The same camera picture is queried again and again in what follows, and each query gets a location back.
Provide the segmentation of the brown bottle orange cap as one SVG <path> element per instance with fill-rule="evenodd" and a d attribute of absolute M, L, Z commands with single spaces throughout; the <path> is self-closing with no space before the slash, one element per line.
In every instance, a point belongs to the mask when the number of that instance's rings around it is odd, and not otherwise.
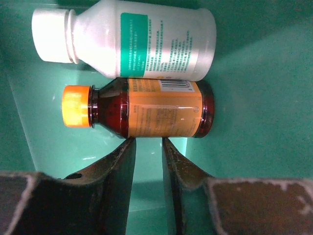
<path fill-rule="evenodd" d="M 214 112 L 213 91 L 203 80 L 116 78 L 100 89 L 68 85 L 62 97 L 66 126 L 100 125 L 123 138 L 202 138 Z"/>

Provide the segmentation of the teal medicine box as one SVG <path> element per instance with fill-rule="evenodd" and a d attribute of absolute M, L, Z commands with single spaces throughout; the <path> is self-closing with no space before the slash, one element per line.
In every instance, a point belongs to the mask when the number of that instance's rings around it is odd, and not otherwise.
<path fill-rule="evenodd" d="M 310 0 L 154 0 L 208 9 L 217 27 L 211 86 L 215 116 L 201 139 L 171 138 L 216 178 L 313 181 L 313 3 Z M 0 3 L 0 172 L 64 179 L 113 152 L 125 139 L 103 127 L 68 128 L 66 85 L 103 87 L 91 66 L 44 62 L 32 37 L 35 9 L 82 13 L 93 0 Z M 162 139 L 137 138 L 126 235 L 169 235 Z"/>

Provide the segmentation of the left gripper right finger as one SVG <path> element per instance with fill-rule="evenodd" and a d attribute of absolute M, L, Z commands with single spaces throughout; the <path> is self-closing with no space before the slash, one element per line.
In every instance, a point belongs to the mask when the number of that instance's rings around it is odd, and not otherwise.
<path fill-rule="evenodd" d="M 313 183 L 296 178 L 216 178 L 162 139 L 170 235 L 310 235 Z"/>

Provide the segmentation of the white plastic bottle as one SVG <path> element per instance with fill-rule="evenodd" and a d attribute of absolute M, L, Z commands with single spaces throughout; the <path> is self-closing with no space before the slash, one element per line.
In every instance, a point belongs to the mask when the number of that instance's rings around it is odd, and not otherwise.
<path fill-rule="evenodd" d="M 34 10 L 32 36 L 46 62 L 85 62 L 107 78 L 202 80 L 214 58 L 213 14 L 123 0 L 74 10 Z"/>

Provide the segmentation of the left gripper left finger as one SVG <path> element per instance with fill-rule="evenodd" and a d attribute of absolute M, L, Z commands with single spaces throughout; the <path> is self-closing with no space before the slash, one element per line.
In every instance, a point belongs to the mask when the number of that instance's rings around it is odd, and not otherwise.
<path fill-rule="evenodd" d="M 64 179 L 42 172 L 0 173 L 3 235 L 123 235 L 133 184 L 136 140 Z"/>

